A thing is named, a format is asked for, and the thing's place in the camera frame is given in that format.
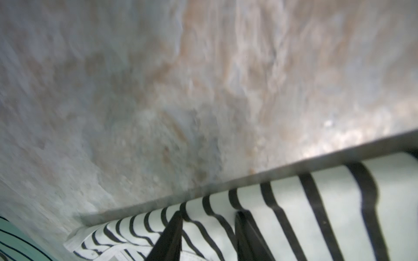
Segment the black white striped tank top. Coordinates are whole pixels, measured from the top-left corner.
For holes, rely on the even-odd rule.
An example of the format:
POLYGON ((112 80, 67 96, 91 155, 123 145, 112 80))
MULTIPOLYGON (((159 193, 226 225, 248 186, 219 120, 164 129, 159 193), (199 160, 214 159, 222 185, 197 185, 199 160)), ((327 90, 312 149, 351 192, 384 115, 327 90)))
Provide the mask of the black white striped tank top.
POLYGON ((235 216, 248 211, 274 261, 415 261, 417 150, 240 187, 83 227, 65 248, 85 261, 145 261, 174 213, 181 261, 238 261, 235 216))

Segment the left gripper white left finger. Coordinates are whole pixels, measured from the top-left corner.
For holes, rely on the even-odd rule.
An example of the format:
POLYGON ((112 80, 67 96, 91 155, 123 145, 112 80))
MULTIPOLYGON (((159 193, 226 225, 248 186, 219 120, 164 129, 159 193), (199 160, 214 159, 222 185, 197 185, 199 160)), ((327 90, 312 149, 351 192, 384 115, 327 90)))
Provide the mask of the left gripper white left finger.
POLYGON ((183 218, 175 212, 146 261, 180 261, 182 251, 183 218))

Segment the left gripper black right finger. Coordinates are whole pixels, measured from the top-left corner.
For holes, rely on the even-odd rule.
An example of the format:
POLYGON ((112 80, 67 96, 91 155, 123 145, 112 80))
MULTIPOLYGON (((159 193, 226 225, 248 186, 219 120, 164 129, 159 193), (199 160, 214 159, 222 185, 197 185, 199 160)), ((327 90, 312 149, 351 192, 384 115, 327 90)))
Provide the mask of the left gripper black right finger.
POLYGON ((274 260, 269 247, 248 211, 236 213, 235 234, 237 239, 237 258, 239 261, 274 260))

